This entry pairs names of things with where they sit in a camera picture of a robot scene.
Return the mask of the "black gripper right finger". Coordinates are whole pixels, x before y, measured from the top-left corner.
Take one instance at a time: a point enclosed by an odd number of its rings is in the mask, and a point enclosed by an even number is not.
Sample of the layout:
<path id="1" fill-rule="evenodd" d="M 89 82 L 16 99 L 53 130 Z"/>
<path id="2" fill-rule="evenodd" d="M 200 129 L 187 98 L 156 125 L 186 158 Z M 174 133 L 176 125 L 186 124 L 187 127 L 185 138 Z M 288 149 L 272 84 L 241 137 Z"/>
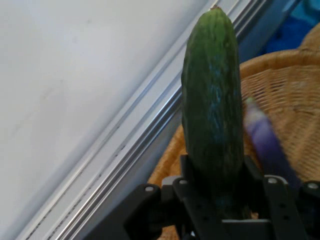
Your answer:
<path id="1" fill-rule="evenodd" d="M 245 240 L 318 240 L 320 183 L 291 182 L 279 175 L 262 175 L 246 156 L 243 170 L 250 193 L 248 203 L 258 219 L 244 220 Z"/>

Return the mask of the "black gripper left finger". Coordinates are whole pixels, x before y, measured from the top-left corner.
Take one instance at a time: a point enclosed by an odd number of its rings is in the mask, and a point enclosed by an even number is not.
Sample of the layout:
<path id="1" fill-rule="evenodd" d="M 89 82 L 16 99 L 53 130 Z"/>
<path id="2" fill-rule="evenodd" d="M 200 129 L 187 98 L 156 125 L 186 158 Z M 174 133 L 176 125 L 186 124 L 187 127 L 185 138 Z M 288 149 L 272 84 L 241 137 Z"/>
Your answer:
<path id="1" fill-rule="evenodd" d="M 174 226 L 181 240 L 221 240 L 222 221 L 198 191 L 188 155 L 180 158 L 182 176 L 159 187 L 137 186 L 120 205 L 121 240 L 155 240 Z"/>

